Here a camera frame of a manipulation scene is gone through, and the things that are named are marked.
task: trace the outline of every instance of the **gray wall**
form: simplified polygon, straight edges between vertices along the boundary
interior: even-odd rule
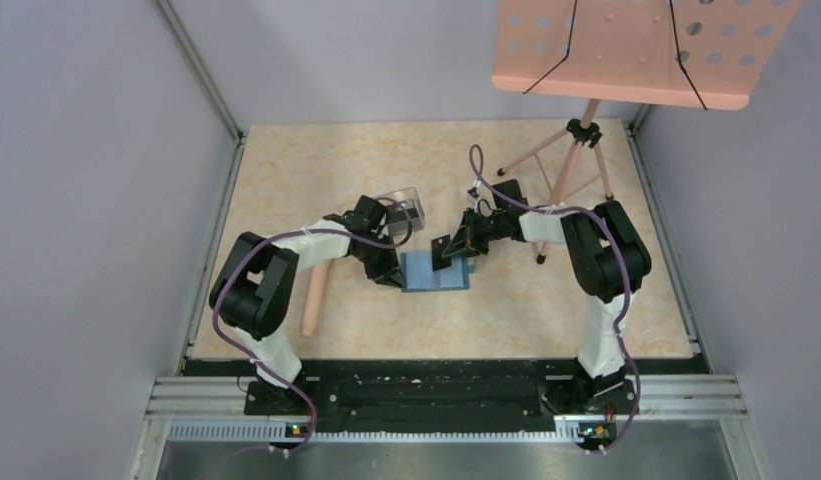
[[[570,118],[586,101],[491,84],[496,0],[176,0],[243,126]],[[599,116],[633,118],[607,103]]]
[[[0,479],[123,478],[231,141],[150,1],[0,1]]]
[[[658,107],[643,144],[710,357],[776,478],[821,478],[821,2],[735,113]]]

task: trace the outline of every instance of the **tripod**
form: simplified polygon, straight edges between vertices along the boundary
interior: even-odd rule
[[[564,200],[578,193],[587,185],[598,180],[599,177],[601,177],[601,181],[602,183],[604,183],[605,197],[608,200],[612,200],[613,190],[611,190],[610,188],[610,179],[607,177],[607,169],[604,166],[604,155],[601,153],[601,145],[599,145],[598,143],[601,139],[602,134],[599,130],[598,125],[593,122],[593,117],[595,117],[596,110],[598,110],[599,102],[600,100],[598,99],[591,99],[587,104],[587,108],[584,111],[584,115],[581,117],[580,120],[570,120],[569,123],[566,125],[566,128],[560,130],[554,135],[543,140],[536,147],[528,150],[516,160],[513,160],[509,164],[498,169],[498,176],[503,176],[508,171],[512,170],[513,168],[516,168],[516,166],[518,166],[520,163],[524,162],[525,160],[531,157],[534,157],[534,159],[536,159],[537,161],[537,165],[540,167],[540,171],[542,172],[545,184],[548,187],[549,205],[562,205]],[[557,176],[557,180],[554,182],[554,187],[552,187],[551,182],[548,180],[548,175],[545,172],[545,168],[543,167],[542,162],[540,161],[538,153],[540,152],[540,150],[543,150],[552,143],[565,137],[567,133],[572,134],[574,140],[572,141],[572,146],[569,147],[569,153],[566,154],[566,160],[563,162],[563,168],[560,170],[560,174]],[[592,149],[595,153],[599,173],[596,176],[584,182],[583,185],[570,191],[569,183],[572,181],[572,175],[574,175],[575,173],[575,166],[578,163],[578,159],[581,156],[581,149],[584,147],[584,145]],[[545,263],[545,258],[546,255],[548,255],[549,248],[551,248],[551,244],[549,242],[543,242],[542,248],[540,249],[540,253],[539,255],[537,255],[537,263]]]

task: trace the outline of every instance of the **tripod leg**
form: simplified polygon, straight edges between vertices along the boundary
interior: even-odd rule
[[[613,189],[610,188],[610,178],[607,176],[607,167],[604,165],[604,154],[601,153],[601,144],[596,143],[593,150],[595,150],[596,162],[598,162],[598,171],[601,173],[601,182],[604,184],[604,198],[613,200]]]
[[[560,175],[557,176],[557,181],[554,183],[551,198],[548,199],[549,205],[560,205],[563,203],[563,199],[566,198],[566,190],[569,189],[569,182],[572,181],[572,175],[575,174],[575,166],[578,164],[578,158],[581,156],[581,148],[583,146],[584,144],[575,140],[572,142],[572,146],[569,147],[569,153],[566,154],[566,161],[563,162],[563,168],[560,170]],[[537,263],[540,265],[545,263],[545,257],[548,255],[550,248],[550,242],[543,242],[540,248],[540,254],[537,255]]]
[[[513,160],[512,162],[508,163],[504,167],[499,168],[498,169],[498,176],[499,177],[503,176],[505,173],[507,173],[508,170],[511,170],[511,169],[515,168],[520,163],[522,163],[525,160],[533,157],[534,155],[539,153],[539,151],[542,150],[543,148],[545,148],[545,147],[551,145],[552,143],[554,143],[554,142],[560,140],[561,138],[563,138],[567,133],[568,133],[568,131],[564,128],[564,129],[560,130],[559,132],[555,133],[554,135],[546,138],[545,140],[540,142],[536,147],[534,147],[534,148],[528,150],[527,152],[525,152],[524,154],[520,155],[519,158],[517,158],[516,160]]]

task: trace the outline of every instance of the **wooden stick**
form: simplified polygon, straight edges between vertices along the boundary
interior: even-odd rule
[[[319,326],[319,313],[332,263],[333,260],[328,260],[316,264],[310,272],[310,286],[307,288],[307,300],[304,303],[304,314],[301,316],[301,335],[304,337],[312,337]]]

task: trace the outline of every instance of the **pink easel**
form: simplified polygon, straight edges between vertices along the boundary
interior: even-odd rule
[[[671,1],[678,48],[670,0],[580,0],[574,20],[574,0],[499,1],[493,85],[518,92],[533,86],[532,93],[591,99],[583,117],[501,168],[499,175],[533,157],[549,188],[550,205],[562,204],[598,178],[606,197],[612,198],[598,139],[579,140],[575,135],[583,138],[583,130],[591,127],[597,131],[592,120],[600,100],[697,108],[703,102],[708,108],[739,110],[749,103],[763,66],[802,4],[802,0]],[[558,68],[536,83],[563,58]],[[575,139],[552,187],[538,153],[567,133]],[[584,145],[595,152],[599,174],[570,190]],[[549,247],[543,244],[538,263],[545,261]]]

